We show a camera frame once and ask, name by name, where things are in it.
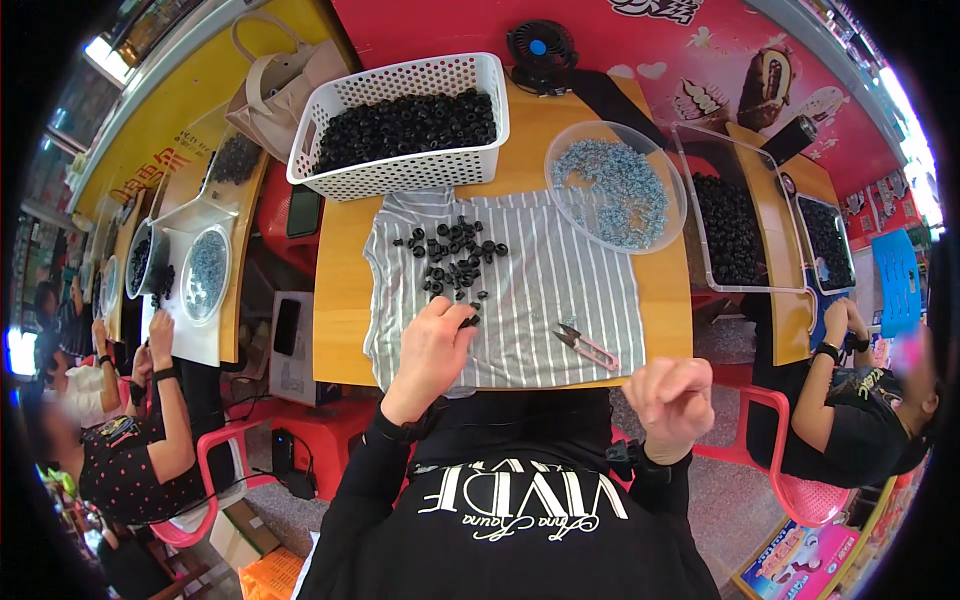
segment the blue plastic stool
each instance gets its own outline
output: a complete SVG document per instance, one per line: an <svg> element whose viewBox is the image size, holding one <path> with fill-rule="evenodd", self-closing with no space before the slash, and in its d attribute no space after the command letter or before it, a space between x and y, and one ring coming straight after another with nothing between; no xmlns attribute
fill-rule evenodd
<svg viewBox="0 0 960 600"><path fill-rule="evenodd" d="M920 320L920 272L910 237L903 229L881 235L871 243L883 285L880 336L897 337Z"/></svg>

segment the smartphone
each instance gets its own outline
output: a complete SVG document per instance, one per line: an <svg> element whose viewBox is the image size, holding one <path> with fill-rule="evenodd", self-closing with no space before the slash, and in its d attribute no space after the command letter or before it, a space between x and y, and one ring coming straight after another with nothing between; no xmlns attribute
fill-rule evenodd
<svg viewBox="0 0 960 600"><path fill-rule="evenodd" d="M320 228L320 194L306 185L294 185L287 213L287 237L313 235Z"/></svg>
<svg viewBox="0 0 960 600"><path fill-rule="evenodd" d="M283 428L270 433L273 434L274 473L289 473L294 468L294 437Z"/></svg>
<svg viewBox="0 0 960 600"><path fill-rule="evenodd" d="M300 303L285 298L280 301L276 313L276 331L274 332L274 352L286 356L294 355L297 343L297 326L300 323Z"/></svg>

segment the striped cloth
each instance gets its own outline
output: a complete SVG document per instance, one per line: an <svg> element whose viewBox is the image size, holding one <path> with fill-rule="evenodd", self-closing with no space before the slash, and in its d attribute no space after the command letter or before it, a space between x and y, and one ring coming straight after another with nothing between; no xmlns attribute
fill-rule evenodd
<svg viewBox="0 0 960 600"><path fill-rule="evenodd" d="M630 256L587 240L552 205L547 190L500 198L458 200L453 188L390 194L373 219L364 257L373 272L370 330L364 353L373 361L381 389L390 386L399 364L400 333L430 301L422 290L428 268L444 267L466 252L440 263L415 258L393 241L406 241L416 227L435 237L440 223L482 221L476 240L491 239L510 248L464 288L462 302L478 300L479 334L467 365L446 395L461 397L475 388L544 388L628 375L644 364L643 327ZM453 298L452 286L444 293ZM557 323L572 324L620 359L606 369L580 356L554 337Z"/></svg>

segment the pink thread snips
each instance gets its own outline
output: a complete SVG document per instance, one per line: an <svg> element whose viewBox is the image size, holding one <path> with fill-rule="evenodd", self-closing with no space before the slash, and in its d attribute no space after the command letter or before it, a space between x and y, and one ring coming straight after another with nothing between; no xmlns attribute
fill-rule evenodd
<svg viewBox="0 0 960 600"><path fill-rule="evenodd" d="M585 338L573 327L562 323L557 323L557 325L560 326L564 333L553 331L553 334L557 336L561 342L575 349L579 354L586 356L586 358L592 360L607 371L616 371L620 368L620 359L616 356L613 356L594 344L591 340Z"/></svg>

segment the pink poster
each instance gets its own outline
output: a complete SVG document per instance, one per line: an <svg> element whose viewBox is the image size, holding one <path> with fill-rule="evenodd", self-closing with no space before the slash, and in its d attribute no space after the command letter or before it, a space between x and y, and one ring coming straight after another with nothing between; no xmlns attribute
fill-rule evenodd
<svg viewBox="0 0 960 600"><path fill-rule="evenodd" d="M899 165L850 92L776 23L740 0L333 0L366 68L485 51L513 63L506 32L543 18L573 35L578 66L637 80L662 127L688 121L764 135L798 114L817 122L804 152L844 198Z"/></svg>
<svg viewBox="0 0 960 600"><path fill-rule="evenodd" d="M859 538L858 532L843 525L809 529L787 521L739 575L740 584L763 600L813 600L833 579Z"/></svg>

